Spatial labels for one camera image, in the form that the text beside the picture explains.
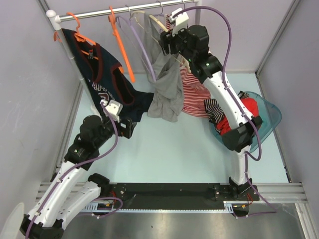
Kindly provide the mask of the cream plastic hanger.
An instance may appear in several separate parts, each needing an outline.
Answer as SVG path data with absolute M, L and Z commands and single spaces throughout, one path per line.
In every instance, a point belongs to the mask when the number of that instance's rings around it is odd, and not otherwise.
M 146 12 L 142 11 L 142 10 L 135 10 L 132 13 L 133 19 L 135 20 L 137 25 L 140 26 L 144 31 L 145 31 L 145 28 L 139 22 L 137 15 L 145 15 L 145 13 Z M 162 31 L 168 32 L 168 29 L 165 27 L 165 25 L 158 18 L 156 18 L 154 15 L 149 14 L 149 18 L 159 26 L 160 32 L 162 32 Z M 174 57 L 174 59 L 179 63 L 180 69 L 186 69 L 188 73 L 191 72 L 189 64 L 186 62 L 184 57 L 178 56 L 178 57 Z

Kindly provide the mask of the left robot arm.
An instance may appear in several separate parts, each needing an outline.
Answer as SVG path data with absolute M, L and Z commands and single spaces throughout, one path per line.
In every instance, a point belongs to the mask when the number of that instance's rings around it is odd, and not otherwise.
M 20 231 L 27 239 L 60 239 L 80 211 L 94 201 L 109 201 L 110 214 L 123 207 L 122 199 L 112 193 L 108 178 L 94 173 L 88 177 L 80 192 L 69 194 L 78 179 L 88 172 L 93 162 L 102 158 L 99 149 L 111 137 L 132 137 L 136 123 L 130 119 L 119 122 L 109 117 L 88 116 L 83 119 L 79 133 L 69 147 L 64 162 L 50 186 L 36 204 L 24 215 Z

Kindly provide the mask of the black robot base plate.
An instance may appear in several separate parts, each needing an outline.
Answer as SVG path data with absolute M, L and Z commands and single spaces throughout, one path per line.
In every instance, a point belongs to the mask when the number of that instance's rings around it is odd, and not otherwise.
M 125 207 L 164 207 L 169 209 L 205 209 L 226 201 L 247 208 L 259 197 L 249 186 L 240 191 L 219 183 L 117 183 L 102 187 L 99 201 L 109 201 L 115 209 Z

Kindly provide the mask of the grey tank top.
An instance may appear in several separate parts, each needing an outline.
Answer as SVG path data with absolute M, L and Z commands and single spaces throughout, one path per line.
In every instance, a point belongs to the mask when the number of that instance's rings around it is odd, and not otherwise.
M 177 60 L 179 55 L 163 54 L 158 43 L 158 26 L 156 18 L 151 18 L 151 14 L 147 12 L 144 13 L 144 49 L 154 72 L 154 76 L 151 72 L 147 73 L 147 76 L 155 90 L 148 116 L 176 122 L 184 102 L 180 63 Z

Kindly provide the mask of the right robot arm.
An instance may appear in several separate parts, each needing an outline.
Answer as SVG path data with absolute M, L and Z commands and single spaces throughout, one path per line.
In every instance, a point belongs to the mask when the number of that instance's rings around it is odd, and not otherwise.
M 229 191 L 234 199 L 241 200 L 251 188 L 252 180 L 248 176 L 246 161 L 253 137 L 258 136 L 262 119 L 254 116 L 235 93 L 227 80 L 225 65 L 210 53 L 208 43 L 207 29 L 201 25 L 179 31 L 171 29 L 162 32 L 159 37 L 164 55 L 178 53 L 183 56 L 189 63 L 192 74 L 221 106 L 230 126 L 230 131 L 221 138 L 234 156 Z

